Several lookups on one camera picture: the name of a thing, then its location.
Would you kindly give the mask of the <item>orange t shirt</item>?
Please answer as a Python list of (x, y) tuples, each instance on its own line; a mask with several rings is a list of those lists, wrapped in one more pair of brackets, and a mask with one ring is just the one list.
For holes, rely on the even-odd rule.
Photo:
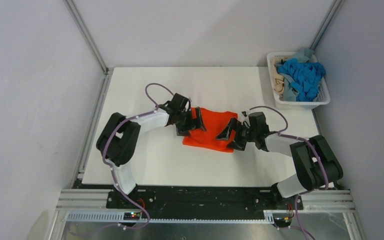
[(190, 147), (233, 153), (234, 149), (228, 148), (228, 143), (234, 139), (235, 133), (231, 134), (229, 140), (217, 140), (216, 137), (228, 126), (232, 118), (238, 118), (238, 114), (231, 111), (211, 111), (205, 108), (201, 108), (200, 111), (206, 131), (201, 129), (192, 130), (190, 136), (183, 138), (182, 144)]

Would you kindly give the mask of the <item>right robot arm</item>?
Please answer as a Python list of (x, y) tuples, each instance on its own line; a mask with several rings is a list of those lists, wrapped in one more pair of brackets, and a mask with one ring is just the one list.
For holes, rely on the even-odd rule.
[(271, 187), (270, 202), (275, 208), (283, 209), (291, 197), (327, 188), (343, 177), (343, 168), (324, 136), (304, 138), (271, 131), (263, 112), (247, 117), (243, 122), (231, 118), (216, 140), (226, 141), (227, 148), (238, 151), (254, 143), (259, 150), (292, 158), (295, 174)]

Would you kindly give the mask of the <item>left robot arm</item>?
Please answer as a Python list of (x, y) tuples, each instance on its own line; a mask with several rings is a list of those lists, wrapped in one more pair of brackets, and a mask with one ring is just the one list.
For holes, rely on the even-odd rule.
[(96, 148), (102, 161), (109, 166), (115, 188), (120, 192), (118, 201), (125, 208), (137, 204), (137, 186), (130, 160), (134, 156), (138, 139), (151, 130), (174, 125), (177, 136), (189, 137), (194, 130), (206, 131), (202, 109), (191, 107), (189, 98), (174, 94), (171, 100), (157, 104), (153, 110), (127, 117), (113, 113), (103, 128)]

